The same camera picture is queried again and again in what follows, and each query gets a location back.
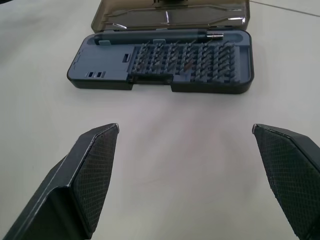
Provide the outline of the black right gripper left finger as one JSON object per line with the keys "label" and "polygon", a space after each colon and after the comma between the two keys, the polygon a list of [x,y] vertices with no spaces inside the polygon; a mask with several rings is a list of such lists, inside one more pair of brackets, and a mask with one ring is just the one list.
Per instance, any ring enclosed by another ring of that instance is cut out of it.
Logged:
{"label": "black right gripper left finger", "polygon": [[45,176],[2,240],[91,240],[109,189],[117,123],[79,136]]}

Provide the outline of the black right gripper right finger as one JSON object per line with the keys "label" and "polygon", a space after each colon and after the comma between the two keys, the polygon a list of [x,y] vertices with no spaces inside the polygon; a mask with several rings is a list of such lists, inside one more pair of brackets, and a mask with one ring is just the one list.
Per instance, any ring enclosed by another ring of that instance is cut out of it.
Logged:
{"label": "black right gripper right finger", "polygon": [[320,240],[320,147],[308,136],[254,124],[269,186],[299,240]]}

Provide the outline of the grey screwdriver bit case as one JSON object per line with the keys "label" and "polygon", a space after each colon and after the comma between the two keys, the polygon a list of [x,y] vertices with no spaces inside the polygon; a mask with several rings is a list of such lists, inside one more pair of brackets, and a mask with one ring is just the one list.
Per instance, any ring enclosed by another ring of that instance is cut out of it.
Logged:
{"label": "grey screwdriver bit case", "polygon": [[68,71],[79,89],[242,94],[254,79],[250,0],[101,0]]}

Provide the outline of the grey screwdriver bit rack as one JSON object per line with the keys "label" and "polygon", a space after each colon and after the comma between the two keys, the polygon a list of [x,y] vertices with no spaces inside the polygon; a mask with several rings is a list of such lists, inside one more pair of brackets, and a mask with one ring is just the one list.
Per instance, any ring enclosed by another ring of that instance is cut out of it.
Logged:
{"label": "grey screwdriver bit rack", "polygon": [[235,43],[144,43],[136,46],[127,72],[133,77],[169,77],[181,83],[240,82],[240,48]]}

